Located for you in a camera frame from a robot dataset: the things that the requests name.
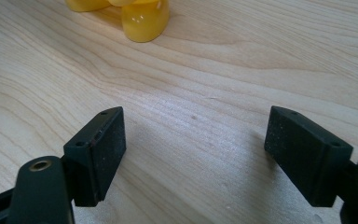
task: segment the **metal ring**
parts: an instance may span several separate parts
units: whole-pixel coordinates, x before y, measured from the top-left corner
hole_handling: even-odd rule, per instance
[[[49,168],[51,165],[51,161],[44,160],[44,161],[36,161],[34,164],[30,166],[30,171],[38,172],[43,171]]]

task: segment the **yellow plastic object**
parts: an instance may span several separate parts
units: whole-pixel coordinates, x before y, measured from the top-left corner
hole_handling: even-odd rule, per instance
[[[93,11],[109,7],[108,0],[65,0],[66,5],[73,11]]]
[[[147,42],[161,35],[170,17],[169,0],[65,0],[73,11],[92,11],[110,5],[122,7],[126,37]]]
[[[121,11],[124,34],[135,42],[147,42],[161,35],[169,17],[168,0],[137,0]]]
[[[135,2],[135,0],[109,0],[109,2],[115,7],[124,7]]]

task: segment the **black clamp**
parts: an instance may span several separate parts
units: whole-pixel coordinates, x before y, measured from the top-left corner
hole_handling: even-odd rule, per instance
[[[296,111],[273,106],[265,150],[312,206],[345,203],[341,222],[358,223],[358,164],[352,146]]]
[[[16,186],[0,194],[0,223],[75,223],[76,206],[103,201],[126,151],[122,107],[95,116],[63,147],[62,158],[25,163]]]

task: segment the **light wood surface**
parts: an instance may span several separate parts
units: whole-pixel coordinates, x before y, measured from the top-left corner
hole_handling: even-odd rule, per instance
[[[150,43],[119,8],[0,0],[0,192],[19,168],[122,105],[128,149],[77,223],[339,223],[312,208],[263,149],[272,105],[354,146],[358,0],[171,0]]]

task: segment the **wooden table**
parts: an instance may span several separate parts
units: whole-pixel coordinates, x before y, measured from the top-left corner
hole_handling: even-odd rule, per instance
[[[0,192],[18,169],[122,105],[128,149],[107,198],[77,223],[339,223],[263,148],[272,105],[354,146],[358,0],[172,0],[150,43],[119,8],[0,0]]]

